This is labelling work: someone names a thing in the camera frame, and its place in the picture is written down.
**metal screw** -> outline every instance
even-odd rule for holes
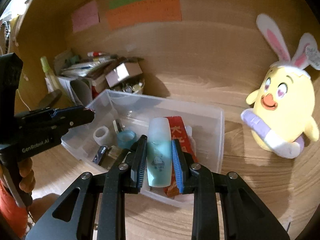
[[[238,178],[238,174],[236,174],[234,171],[229,172],[229,178],[230,179],[237,179]]]
[[[201,168],[201,165],[199,163],[191,164],[191,169],[193,170],[199,170],[200,168]]]
[[[84,173],[82,173],[81,174],[81,178],[82,179],[88,179],[88,178],[90,178],[91,177],[91,173],[90,172],[84,172]]]
[[[118,167],[120,170],[125,171],[129,166],[126,163],[121,163]]]

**plush toy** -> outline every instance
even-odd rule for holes
[[[241,119],[252,129],[258,145],[284,158],[297,157],[304,147],[302,133],[312,141],[319,139],[319,128],[312,118],[315,93],[311,78],[303,70],[309,65],[306,47],[317,49],[310,33],[300,39],[296,54],[290,59],[277,24],[260,14],[256,24],[279,61],[273,63],[260,89],[248,95],[248,105]]]

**orange sticky note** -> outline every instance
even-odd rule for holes
[[[181,21],[180,0],[143,0],[107,11],[110,30],[145,22]]]

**cardboard box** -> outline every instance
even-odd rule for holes
[[[122,63],[106,75],[108,85],[114,87],[128,78],[142,74],[138,63]]]
[[[92,86],[95,88],[97,93],[101,93],[108,87],[108,82],[104,74],[99,76],[97,79],[91,81]]]

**small bottle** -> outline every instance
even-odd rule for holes
[[[57,79],[56,75],[54,74],[54,72],[50,68],[47,57],[46,56],[41,57],[40,61],[41,61],[43,72],[44,72],[46,78],[49,80],[49,83],[50,83],[52,89],[54,91],[57,89],[60,89],[62,93],[65,93],[65,91],[61,87],[60,82]]]
[[[147,142],[148,183],[151,187],[171,184],[172,143],[169,120],[157,117],[150,121]]]

